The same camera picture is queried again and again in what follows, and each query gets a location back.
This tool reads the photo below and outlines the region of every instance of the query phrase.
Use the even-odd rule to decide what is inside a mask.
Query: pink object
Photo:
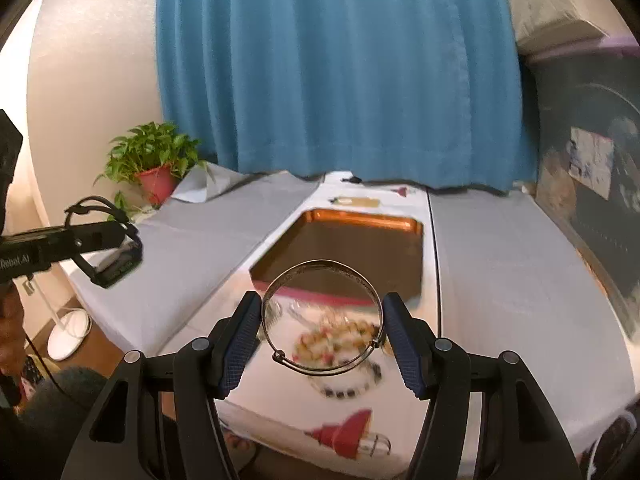
[[[406,198],[406,195],[407,195],[406,186],[402,186],[402,187],[399,187],[397,189],[392,189],[391,191],[395,191],[396,193],[398,193],[398,195],[403,196],[403,197]]]
[[[305,431],[305,434],[322,446],[333,448],[339,456],[355,460],[358,457],[358,445],[367,434],[372,414],[371,409],[360,410],[340,425],[325,424],[322,428]]]
[[[171,174],[169,166],[159,166],[136,173],[136,177],[140,179],[142,189],[145,190],[152,205],[164,203],[178,185],[178,180]]]

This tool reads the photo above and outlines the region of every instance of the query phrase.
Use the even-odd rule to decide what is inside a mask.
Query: red flower pot
[[[164,203],[178,185],[178,179],[171,174],[169,166],[159,166],[152,170],[136,173],[136,177],[140,179],[142,189],[145,190],[152,205]]]

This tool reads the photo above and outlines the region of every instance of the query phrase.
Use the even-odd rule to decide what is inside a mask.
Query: black handheld device
[[[0,110],[0,229],[4,228],[6,199],[14,179],[22,135],[4,110]],[[115,221],[72,224],[74,215],[99,211],[112,215]],[[93,267],[83,253],[116,249],[98,267]],[[0,317],[1,300],[7,294],[11,280],[33,276],[50,269],[51,264],[73,260],[96,285],[107,288],[131,272],[142,261],[142,242],[138,229],[129,222],[126,213],[100,196],[89,196],[66,210],[63,226],[47,227],[20,234],[0,236]],[[0,409],[16,406],[20,389],[11,377],[0,372]]]

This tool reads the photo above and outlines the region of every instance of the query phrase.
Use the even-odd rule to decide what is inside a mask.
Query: potted plant
[[[130,137],[112,139],[103,177],[114,182],[139,184],[154,207],[160,206],[174,192],[178,182],[199,164],[197,139],[177,133],[174,123],[140,124],[129,130]],[[116,206],[127,210],[122,192],[116,193]]]

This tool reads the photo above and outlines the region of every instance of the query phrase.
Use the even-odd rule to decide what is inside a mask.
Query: orange tray
[[[422,231],[422,223],[413,218],[311,209],[255,263],[251,278],[264,292],[295,264],[336,260],[365,276],[380,298],[398,292],[407,302],[422,290]],[[328,271],[297,276],[279,293],[314,304],[372,306],[359,285]]]

